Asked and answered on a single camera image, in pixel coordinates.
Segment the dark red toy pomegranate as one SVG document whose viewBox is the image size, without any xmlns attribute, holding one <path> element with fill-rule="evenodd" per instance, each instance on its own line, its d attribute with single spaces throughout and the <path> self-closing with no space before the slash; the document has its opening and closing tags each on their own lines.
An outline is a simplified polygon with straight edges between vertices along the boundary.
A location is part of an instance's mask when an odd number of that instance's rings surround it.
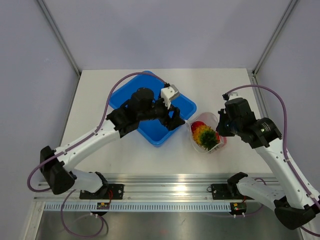
<svg viewBox="0 0 320 240">
<path fill-rule="evenodd" d="M 202 121 L 194 121 L 191 124 L 191 132 L 194 133 L 199 127 L 204 126 L 205 123 Z"/>
</svg>

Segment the orange toy pineapple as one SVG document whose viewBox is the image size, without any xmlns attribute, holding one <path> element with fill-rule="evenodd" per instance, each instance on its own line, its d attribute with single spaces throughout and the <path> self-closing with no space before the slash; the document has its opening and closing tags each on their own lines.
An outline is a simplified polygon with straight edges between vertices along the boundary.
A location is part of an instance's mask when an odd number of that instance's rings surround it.
<svg viewBox="0 0 320 240">
<path fill-rule="evenodd" d="M 208 125 L 199 125 L 191 129 L 192 138 L 198 146 L 209 151 L 220 143 L 218 133 Z"/>
</svg>

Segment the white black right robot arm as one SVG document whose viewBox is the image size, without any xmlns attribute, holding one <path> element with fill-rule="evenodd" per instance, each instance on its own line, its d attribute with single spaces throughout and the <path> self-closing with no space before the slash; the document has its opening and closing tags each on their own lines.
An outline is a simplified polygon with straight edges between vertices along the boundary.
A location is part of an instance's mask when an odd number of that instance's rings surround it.
<svg viewBox="0 0 320 240">
<path fill-rule="evenodd" d="M 258 183 L 239 172 L 227 180 L 227 193 L 232 198 L 246 196 L 270 210 L 288 229 L 295 230 L 313 220 L 320 212 L 320 193 L 301 172 L 275 123 L 267 118 L 256 119 L 248 101 L 229 97 L 218 111 L 218 133 L 223 137 L 238 136 L 266 162 L 279 182 L 281 190 Z"/>
</svg>

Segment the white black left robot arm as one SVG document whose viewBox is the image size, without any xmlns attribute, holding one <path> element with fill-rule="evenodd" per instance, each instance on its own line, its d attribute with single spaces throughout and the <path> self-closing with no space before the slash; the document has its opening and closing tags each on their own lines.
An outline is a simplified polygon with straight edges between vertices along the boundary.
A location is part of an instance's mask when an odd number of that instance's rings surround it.
<svg viewBox="0 0 320 240">
<path fill-rule="evenodd" d="M 151 89 L 141 87 L 82 138 L 55 150 L 49 146 L 43 148 L 40 171 L 53 194 L 60 195 L 73 189 L 84 191 L 90 199 L 103 199 L 109 191 L 105 177 L 97 171 L 77 170 L 75 166 L 103 146 L 137 130 L 140 122 L 159 120 L 169 131 L 183 125 L 185 120 L 180 116 L 180 109 L 172 105 L 179 95 L 174 85 L 166 85 L 155 99 Z"/>
</svg>

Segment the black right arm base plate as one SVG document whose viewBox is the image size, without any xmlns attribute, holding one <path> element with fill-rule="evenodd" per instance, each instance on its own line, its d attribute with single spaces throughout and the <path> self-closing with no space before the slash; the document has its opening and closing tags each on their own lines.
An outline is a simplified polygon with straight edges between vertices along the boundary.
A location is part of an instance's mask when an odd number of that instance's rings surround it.
<svg viewBox="0 0 320 240">
<path fill-rule="evenodd" d="M 229 187 L 227 183 L 214 183 L 206 188 L 211 193 L 213 200 L 253 200 L 251 197 L 242 195 L 238 190 Z"/>
</svg>

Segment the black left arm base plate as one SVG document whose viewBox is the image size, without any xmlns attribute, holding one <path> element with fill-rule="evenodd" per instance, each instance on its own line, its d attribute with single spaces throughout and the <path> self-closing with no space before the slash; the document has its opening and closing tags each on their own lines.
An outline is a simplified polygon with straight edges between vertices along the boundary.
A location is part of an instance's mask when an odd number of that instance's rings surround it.
<svg viewBox="0 0 320 240">
<path fill-rule="evenodd" d="M 81 190 L 79 198 L 81 200 L 122 200 L 124 195 L 124 184 L 109 183 L 97 192 Z"/>
</svg>

